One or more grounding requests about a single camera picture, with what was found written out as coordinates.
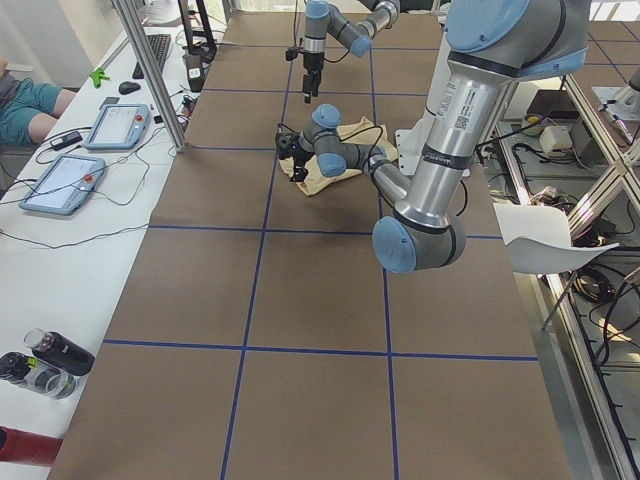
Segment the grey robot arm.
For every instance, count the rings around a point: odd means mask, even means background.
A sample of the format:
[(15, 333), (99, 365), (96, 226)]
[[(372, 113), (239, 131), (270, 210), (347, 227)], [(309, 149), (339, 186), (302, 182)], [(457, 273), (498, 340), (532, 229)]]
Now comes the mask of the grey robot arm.
[(364, 20), (353, 23), (328, 1), (307, 2), (302, 40), (303, 66), (306, 71), (302, 85), (305, 103), (310, 104), (311, 98), (318, 96), (328, 35), (348, 53), (361, 58), (371, 49), (377, 33), (390, 28), (401, 13), (401, 4), (396, 0), (361, 1), (361, 4), (371, 13)]
[(412, 177), (375, 145), (344, 142), (339, 110), (318, 106), (298, 132), (278, 132), (278, 156), (293, 162), (294, 181), (315, 160), (325, 177), (349, 169), (368, 175), (392, 213), (373, 228), (379, 263), (394, 273), (439, 268), (462, 254), (466, 236), (449, 214), (463, 172), (501, 89), (511, 83), (559, 77), (586, 58), (590, 5), (586, 1), (454, 1), (442, 51), (450, 69), (434, 122)]

